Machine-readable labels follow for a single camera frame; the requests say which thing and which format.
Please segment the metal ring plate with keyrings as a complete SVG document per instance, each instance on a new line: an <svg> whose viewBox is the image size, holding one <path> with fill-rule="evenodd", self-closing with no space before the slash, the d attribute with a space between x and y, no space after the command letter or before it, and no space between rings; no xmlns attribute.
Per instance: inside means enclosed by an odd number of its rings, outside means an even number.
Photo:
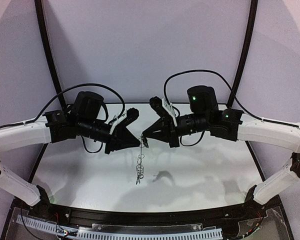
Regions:
<svg viewBox="0 0 300 240"><path fill-rule="evenodd" d="M143 159L145 157L143 153L143 149L145 148L145 143L144 143L144 137L143 135L140 136L140 146L139 146L139 154L137 156L136 160L136 182L135 184L138 185L141 183L141 180L144 178L144 166L143 166Z"/></svg>

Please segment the key with black tag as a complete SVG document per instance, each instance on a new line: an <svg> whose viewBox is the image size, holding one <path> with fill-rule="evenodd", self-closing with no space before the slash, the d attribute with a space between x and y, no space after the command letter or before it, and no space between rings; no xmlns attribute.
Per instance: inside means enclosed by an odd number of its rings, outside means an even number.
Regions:
<svg viewBox="0 0 300 240"><path fill-rule="evenodd" d="M140 136L140 142L142 143L142 146L144 148L149 148L149 143L145 136L143 136L143 135Z"/></svg>

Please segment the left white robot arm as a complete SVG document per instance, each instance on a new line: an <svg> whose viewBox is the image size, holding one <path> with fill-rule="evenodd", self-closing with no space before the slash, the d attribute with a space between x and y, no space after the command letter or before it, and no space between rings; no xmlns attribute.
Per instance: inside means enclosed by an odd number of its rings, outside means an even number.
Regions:
<svg viewBox="0 0 300 240"><path fill-rule="evenodd" d="M98 118L100 109L108 110L101 95L81 91L74 104L65 110L49 111L40 114L38 119L0 126L0 153L76 137L104 144L105 154L140 146L140 141L127 129L139 117L136 108L125 109L109 123ZM27 182L1 162L0 188L33 208L50 204L43 187Z"/></svg>

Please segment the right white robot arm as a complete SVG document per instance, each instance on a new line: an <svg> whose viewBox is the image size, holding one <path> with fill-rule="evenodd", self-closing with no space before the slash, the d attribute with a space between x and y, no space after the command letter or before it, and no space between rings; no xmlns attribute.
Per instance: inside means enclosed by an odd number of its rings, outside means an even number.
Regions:
<svg viewBox="0 0 300 240"><path fill-rule="evenodd" d="M177 148L183 136L209 132L224 140L260 142L291 150L291 160L281 170L247 192L245 201L260 206L300 181L300 123L259 118L244 109L220 110L210 86L193 86L187 95L192 113L182 116L176 116L172 104L164 98L155 96L149 100L159 119L142 132L144 144L154 139Z"/></svg>

